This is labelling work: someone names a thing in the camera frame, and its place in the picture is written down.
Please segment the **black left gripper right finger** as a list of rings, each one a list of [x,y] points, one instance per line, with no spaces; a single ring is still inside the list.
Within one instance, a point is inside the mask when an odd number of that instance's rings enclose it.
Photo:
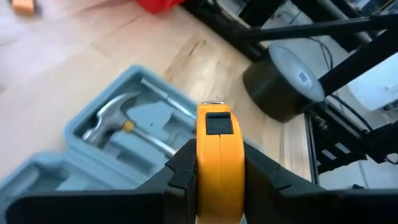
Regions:
[[[398,224],[398,189],[326,190],[244,144],[248,224]]]

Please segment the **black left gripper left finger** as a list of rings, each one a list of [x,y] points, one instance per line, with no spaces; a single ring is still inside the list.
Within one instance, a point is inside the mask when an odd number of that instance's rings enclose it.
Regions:
[[[7,224],[195,224],[197,141],[189,140],[134,190],[25,195],[6,210]]]

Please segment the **grey plastic tool case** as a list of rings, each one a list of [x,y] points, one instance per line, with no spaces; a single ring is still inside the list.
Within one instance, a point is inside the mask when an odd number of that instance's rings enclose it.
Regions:
[[[62,152],[34,154],[0,183],[0,224],[6,223],[6,210],[18,198],[59,191],[135,189],[157,173],[167,157],[136,134],[112,131],[100,147],[82,139],[94,128],[96,113],[111,99],[139,91],[136,100],[123,108],[137,127],[173,149],[193,137],[195,120],[169,105],[141,83],[145,78],[192,114],[196,103],[141,65],[133,65],[103,90],[65,127],[67,148]]]

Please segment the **yellow tape measure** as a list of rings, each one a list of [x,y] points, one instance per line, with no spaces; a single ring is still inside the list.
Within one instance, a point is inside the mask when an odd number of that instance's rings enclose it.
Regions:
[[[223,102],[197,108],[197,224],[239,224],[245,155],[237,117]]]

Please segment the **red plastic bin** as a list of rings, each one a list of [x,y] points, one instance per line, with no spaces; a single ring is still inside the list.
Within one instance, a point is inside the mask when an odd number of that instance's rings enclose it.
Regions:
[[[186,0],[135,0],[138,5],[153,14],[171,9],[184,1]]]

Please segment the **grey duct tape roll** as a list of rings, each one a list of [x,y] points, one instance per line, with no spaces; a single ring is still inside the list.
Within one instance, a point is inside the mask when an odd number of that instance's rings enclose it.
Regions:
[[[310,68],[280,44],[270,44],[265,58],[248,66],[243,85],[261,111],[282,123],[325,99],[323,87]]]

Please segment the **black aluminium table frame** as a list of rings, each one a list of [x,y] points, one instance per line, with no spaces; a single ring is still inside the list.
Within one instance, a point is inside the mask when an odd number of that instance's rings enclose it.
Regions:
[[[226,15],[216,0],[186,0],[182,6],[252,63],[265,58],[268,47],[241,40],[237,33],[245,31],[246,27]],[[365,131],[326,99],[310,106],[296,117],[298,116],[304,118],[314,183],[318,183],[318,176],[324,172],[367,157],[383,163],[388,154],[398,153],[398,121]]]

